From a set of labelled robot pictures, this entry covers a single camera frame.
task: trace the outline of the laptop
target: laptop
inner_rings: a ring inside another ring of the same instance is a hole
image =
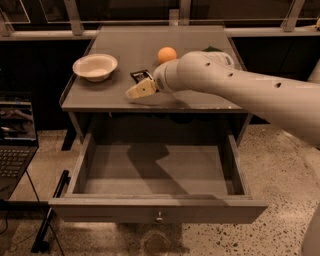
[[[10,198],[38,147],[31,94],[0,92],[0,201]]]

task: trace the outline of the drawer front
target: drawer front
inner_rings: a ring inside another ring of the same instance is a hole
[[[118,223],[252,223],[267,207],[257,200],[114,200],[55,198],[50,206],[65,221]]]

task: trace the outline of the black cable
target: black cable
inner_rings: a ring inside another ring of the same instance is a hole
[[[9,211],[7,212],[6,214],[6,217],[5,217],[5,227],[4,229],[0,232],[0,235],[2,235],[4,232],[6,232],[8,230],[8,215],[9,215]]]
[[[42,207],[41,207],[38,193],[37,193],[37,191],[36,191],[36,189],[35,189],[35,187],[34,187],[34,185],[33,185],[33,182],[32,182],[32,180],[31,180],[31,178],[30,178],[30,175],[29,175],[28,170],[26,170],[26,174],[27,174],[28,179],[29,179],[29,181],[30,181],[30,184],[31,184],[31,186],[32,186],[32,190],[33,190],[33,192],[34,192],[34,194],[35,194],[35,196],[36,196],[36,198],[37,198],[37,201],[38,201],[38,203],[39,203],[39,205],[40,205],[40,209],[41,209],[43,218],[45,218],[48,226],[50,227],[50,230],[51,230],[51,232],[52,232],[52,234],[53,234],[53,236],[54,236],[54,239],[56,240],[56,242],[57,242],[57,244],[58,244],[59,250],[60,250],[61,254],[64,256],[64,252],[63,252],[62,247],[61,247],[61,245],[60,245],[60,242],[59,242],[59,239],[58,239],[58,237],[57,237],[57,234],[56,234],[55,231],[53,230],[53,228],[52,228],[52,226],[51,226],[51,223],[47,220],[46,214],[45,214],[44,210],[43,210]]]

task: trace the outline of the white bowl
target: white bowl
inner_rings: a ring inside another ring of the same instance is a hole
[[[78,59],[72,66],[73,72],[91,82],[107,79],[117,67],[117,60],[107,54],[90,54]]]

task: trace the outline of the laptop screen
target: laptop screen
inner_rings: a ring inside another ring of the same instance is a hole
[[[0,94],[0,144],[37,141],[32,111],[30,95]]]

